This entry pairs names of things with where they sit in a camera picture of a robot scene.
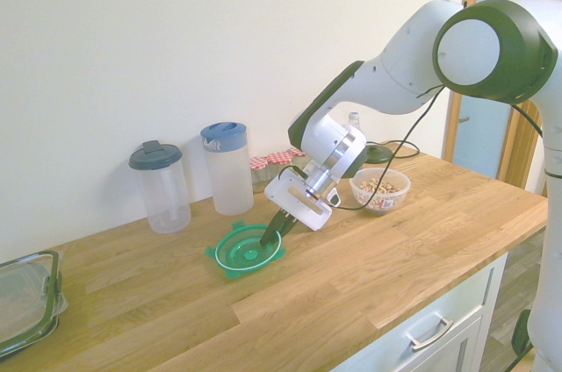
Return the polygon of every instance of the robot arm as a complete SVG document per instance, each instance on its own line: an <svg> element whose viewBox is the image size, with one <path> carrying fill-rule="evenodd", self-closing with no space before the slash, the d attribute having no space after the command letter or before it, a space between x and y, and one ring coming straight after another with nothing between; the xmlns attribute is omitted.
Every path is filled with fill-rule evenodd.
<svg viewBox="0 0 562 372"><path fill-rule="evenodd" d="M282 234L299 220L313 230L328 221L339 204L335 190L342 177L352 177L366 161L365 137L357 129L339 125L329 112L341 102L362 104L389 114L404 114L422 107L441 83L433 69L432 51L443 24L462 5L433 1L421 7L370 61L356 61L345 68L293 121L291 143L312 158L306 174L288 169L274 178L265 195L281 207L273 229Z"/></svg>
<svg viewBox="0 0 562 372"><path fill-rule="evenodd" d="M434 1L419 9L382 54L344 69L289 128L291 143L311 155L300 175L287 169L266 196L281 207L262 238L288 233L297 220L324 226L342 177L365 161L365 137L328 114L348 101L389 114L424 105L436 88L509 104L529 98L544 128L549 219L529 332L533 372L562 372L562 0L490 0L463 9Z"/></svg>

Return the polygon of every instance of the red checkered lid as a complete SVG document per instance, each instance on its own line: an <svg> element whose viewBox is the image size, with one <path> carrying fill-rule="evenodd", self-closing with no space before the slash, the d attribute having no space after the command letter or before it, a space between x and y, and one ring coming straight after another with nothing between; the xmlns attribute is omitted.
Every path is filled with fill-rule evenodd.
<svg viewBox="0 0 562 372"><path fill-rule="evenodd" d="M252 157L249 159L249 166L252 170L267 168L267 159L265 157Z"/></svg>
<svg viewBox="0 0 562 372"><path fill-rule="evenodd" d="M279 153L271 153L267 156L267 162L271 164L289 164L292 161L292 154L282 151Z"/></svg>
<svg viewBox="0 0 562 372"><path fill-rule="evenodd" d="M287 150L287 153L291 153L293 157L305 157L306 153L304 151L300 151L298 148L291 147Z"/></svg>

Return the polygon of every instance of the floor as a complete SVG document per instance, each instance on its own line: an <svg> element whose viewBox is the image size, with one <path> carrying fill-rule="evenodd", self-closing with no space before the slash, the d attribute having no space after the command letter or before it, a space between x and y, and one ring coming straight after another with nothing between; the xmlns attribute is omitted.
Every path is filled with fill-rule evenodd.
<svg viewBox="0 0 562 372"><path fill-rule="evenodd" d="M480 372L502 372L516 359L511 336L519 314L529 309L535 298L543 241L544 233L538 233L508 255ZM529 372L532 356L531 352L513 371Z"/></svg>

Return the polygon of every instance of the dark lid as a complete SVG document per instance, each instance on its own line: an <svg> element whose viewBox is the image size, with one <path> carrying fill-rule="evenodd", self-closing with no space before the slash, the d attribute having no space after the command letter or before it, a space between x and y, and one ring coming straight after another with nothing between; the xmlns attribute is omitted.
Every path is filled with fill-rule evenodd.
<svg viewBox="0 0 562 372"><path fill-rule="evenodd" d="M171 144L160 144L157 140L142 143L142 148L131 154L129 166L135 170L157 170L166 168L182 158L181 150Z"/></svg>

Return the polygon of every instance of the wooden door frame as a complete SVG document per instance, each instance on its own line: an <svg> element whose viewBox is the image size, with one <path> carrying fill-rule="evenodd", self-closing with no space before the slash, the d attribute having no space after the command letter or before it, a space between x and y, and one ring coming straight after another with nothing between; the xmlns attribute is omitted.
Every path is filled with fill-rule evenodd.
<svg viewBox="0 0 562 372"><path fill-rule="evenodd" d="M465 0L465 3L467 5L475 4L476 0ZM462 98L458 93L452 93L451 95L443 150L443 158L446 161L453 160ZM537 108L534 107L533 103L530 101L524 102L522 108L534 120L540 121ZM496 178L524 188L535 153L537 133L530 127L529 122L520 122L520 117L518 111L511 110Z"/></svg>

